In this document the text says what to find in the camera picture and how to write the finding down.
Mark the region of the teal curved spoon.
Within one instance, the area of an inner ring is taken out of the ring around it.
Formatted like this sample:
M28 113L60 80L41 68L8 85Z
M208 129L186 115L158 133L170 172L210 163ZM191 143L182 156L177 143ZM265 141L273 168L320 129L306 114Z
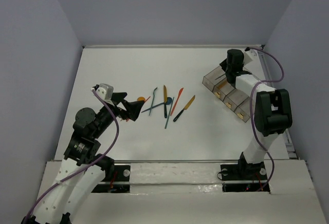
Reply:
M158 89L158 87L156 87L154 90L153 90L153 97L152 97L152 102L151 102L151 106L150 106L150 110L149 110L149 116L151 115L151 112L152 112L152 108L153 108L153 104L154 104L154 100L155 100L155 94L156 94L156 90Z

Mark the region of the yellow knife dark handle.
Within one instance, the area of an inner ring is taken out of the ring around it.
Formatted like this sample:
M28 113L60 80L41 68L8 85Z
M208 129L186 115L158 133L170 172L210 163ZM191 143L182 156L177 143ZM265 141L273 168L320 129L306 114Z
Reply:
M167 116L168 116L168 114L167 114L167 100L168 100L167 87L165 85L163 85L164 118L167 118Z

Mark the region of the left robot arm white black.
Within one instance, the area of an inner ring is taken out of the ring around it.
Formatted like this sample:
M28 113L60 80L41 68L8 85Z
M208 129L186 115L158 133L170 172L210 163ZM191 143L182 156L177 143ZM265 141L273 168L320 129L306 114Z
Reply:
M64 158L52 186L31 207L22 223L71 223L78 209L102 180L115 176L115 162L99 154L98 138L118 119L136 121L144 101L128 102L125 92L114 92L106 84L91 88L102 103L96 113L83 108L75 115L74 132L64 152Z

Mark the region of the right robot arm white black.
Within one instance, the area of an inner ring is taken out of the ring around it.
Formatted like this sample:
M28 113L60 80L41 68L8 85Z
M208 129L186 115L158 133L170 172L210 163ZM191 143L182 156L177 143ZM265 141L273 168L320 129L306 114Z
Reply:
M293 118L289 92L268 86L269 80L259 80L244 70L247 53L229 49L220 64L228 83L249 97L249 111L253 138L241 153L236 164L224 164L217 174L222 181L252 180L263 168L265 156L276 138L292 126Z

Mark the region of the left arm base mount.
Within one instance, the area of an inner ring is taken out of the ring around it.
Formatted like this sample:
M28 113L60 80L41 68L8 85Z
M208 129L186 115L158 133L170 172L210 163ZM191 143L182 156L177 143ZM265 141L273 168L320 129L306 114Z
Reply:
M130 164L116 164L114 172L98 183L92 193L129 193L130 174Z

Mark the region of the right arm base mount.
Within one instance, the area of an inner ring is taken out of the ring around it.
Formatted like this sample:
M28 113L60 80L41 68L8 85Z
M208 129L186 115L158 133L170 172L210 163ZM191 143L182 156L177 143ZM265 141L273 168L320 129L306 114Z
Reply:
M243 176L238 172L237 164L222 164L216 176L222 182L224 193L257 192L260 188L261 192L270 192L269 185L265 185L268 178L264 163Z

